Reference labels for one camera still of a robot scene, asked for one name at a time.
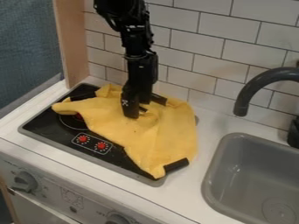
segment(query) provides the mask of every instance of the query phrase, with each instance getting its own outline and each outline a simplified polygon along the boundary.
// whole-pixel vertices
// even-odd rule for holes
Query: white knob
[[[21,171],[15,177],[13,190],[30,193],[38,188],[38,181],[27,171]]]

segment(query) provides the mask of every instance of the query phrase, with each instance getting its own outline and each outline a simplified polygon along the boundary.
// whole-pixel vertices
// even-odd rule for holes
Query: black faucet
[[[261,73],[250,80],[240,91],[234,104],[233,113],[236,116],[246,116],[249,102],[254,95],[261,88],[277,81],[299,82],[299,61],[297,62],[297,67],[278,67]],[[290,125],[287,141],[290,146],[299,149],[299,116]]]
[[[251,79],[240,91],[237,101],[234,104],[233,113],[236,116],[246,116],[249,108],[249,102],[254,97],[254,95],[260,89],[277,81],[299,82],[299,68],[278,67],[261,73]]]

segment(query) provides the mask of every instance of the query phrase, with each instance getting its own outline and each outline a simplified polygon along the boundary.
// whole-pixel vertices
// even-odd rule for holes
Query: wooden panel
[[[4,196],[6,206],[10,210],[10,215],[11,215],[11,218],[13,219],[14,223],[15,224],[20,224],[20,222],[17,218],[16,211],[15,211],[15,209],[12,205],[12,202],[10,200],[10,195],[7,191],[6,184],[4,182],[4,179],[1,177],[1,174],[0,174],[0,191],[2,192],[2,194]]]
[[[88,76],[84,0],[53,0],[66,84],[72,88]]]

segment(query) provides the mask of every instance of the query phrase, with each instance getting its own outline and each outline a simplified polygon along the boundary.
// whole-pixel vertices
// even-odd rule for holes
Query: black stovetop
[[[92,94],[98,89],[98,87],[89,84],[80,84],[58,102],[62,102],[69,96]],[[29,137],[36,138],[41,142],[85,158],[110,170],[120,172],[133,179],[142,182],[144,182],[144,179],[158,182],[158,179],[154,179],[147,172],[142,171],[128,157],[121,145],[88,130],[80,115],[58,115],[49,107],[20,127],[19,130]]]

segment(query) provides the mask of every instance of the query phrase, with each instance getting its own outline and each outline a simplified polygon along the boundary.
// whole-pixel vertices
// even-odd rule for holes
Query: white countertop
[[[99,86],[105,84],[104,81],[93,77],[88,77],[85,82]],[[18,126],[55,102],[67,91],[64,81],[61,81],[14,110],[0,120],[0,137],[33,152],[27,151],[23,155],[17,155],[23,160],[43,167],[42,160],[50,158],[59,164],[44,167],[49,172],[57,173],[60,177],[76,182],[80,186],[84,183],[92,192],[105,194],[113,200],[118,200],[168,224],[240,223],[211,209],[205,203],[200,190],[208,165],[223,136],[243,132],[285,144],[282,139],[286,136],[286,132],[204,108],[194,108],[200,119],[197,127],[198,156],[189,167],[171,174],[164,185],[155,188],[17,132]],[[0,151],[13,153],[1,148]]]

